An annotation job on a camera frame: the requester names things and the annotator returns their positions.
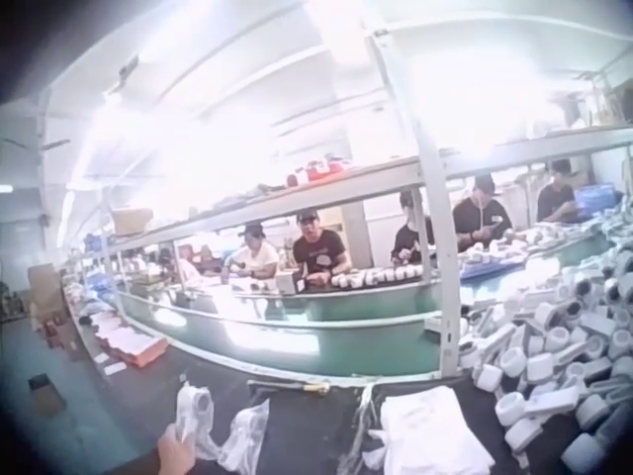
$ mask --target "black shirt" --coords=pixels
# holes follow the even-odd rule
[[[491,200],[484,210],[473,203],[473,200],[466,198],[455,208],[453,208],[453,220],[455,221],[455,231],[460,235],[469,235],[478,231],[482,226],[492,226],[497,223],[498,218],[502,221],[493,229],[491,239],[501,239],[505,230],[512,228],[512,221],[507,215],[503,205],[497,200]],[[468,248],[467,245],[460,245],[459,251]]]
[[[556,190],[551,184],[547,185],[538,194],[536,221],[543,221],[552,216],[552,213],[568,201],[576,201],[574,190],[570,185],[564,185],[561,190]],[[576,220],[577,216],[577,213],[566,213],[561,218],[561,222],[571,223]]]
[[[431,219],[428,216],[424,217],[424,224],[426,225],[426,237],[428,238],[428,243],[435,244],[433,225],[431,224]],[[392,257],[398,258],[398,254],[403,249],[413,249],[409,262],[421,262],[422,255],[418,250],[417,244],[419,244],[419,233],[412,230],[408,225],[402,226],[396,233],[396,242],[394,243],[394,250],[392,250]]]
[[[340,236],[330,230],[323,230],[315,242],[308,242],[305,237],[300,237],[293,244],[293,254],[298,264],[305,264],[308,273],[332,270],[338,262],[336,257],[345,252]]]

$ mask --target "metal pole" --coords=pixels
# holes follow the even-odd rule
[[[418,187],[411,189],[413,196],[413,212],[415,214],[415,227],[419,235],[419,252],[422,255],[422,282],[431,281],[431,254],[428,251],[428,236],[426,235],[426,219],[422,208],[422,194]]]
[[[416,111],[414,94],[408,82],[404,61],[396,43],[387,30],[379,10],[371,0],[364,4],[363,23],[370,33],[372,47],[378,65],[393,90],[396,105],[405,123],[413,130],[420,162],[420,172],[428,195],[431,223],[436,236],[437,258],[441,262],[441,348],[440,372],[442,377],[457,373],[460,338],[460,280],[457,262],[457,236],[452,216],[451,202],[446,188],[443,159],[428,127],[421,123]]]

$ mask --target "plastic bag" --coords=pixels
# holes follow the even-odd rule
[[[255,475],[269,413],[270,404],[266,400],[235,415],[218,460],[224,469],[240,475]]]
[[[176,397],[176,436],[183,442],[195,439],[196,458],[217,460],[220,448],[211,439],[214,426],[214,402],[207,388],[185,382]]]

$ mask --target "woman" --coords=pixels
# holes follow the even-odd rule
[[[275,247],[265,241],[266,234],[259,223],[246,225],[239,234],[244,237],[244,247],[230,255],[223,268],[224,278],[230,272],[240,277],[258,280],[272,279],[277,272],[279,254]]]

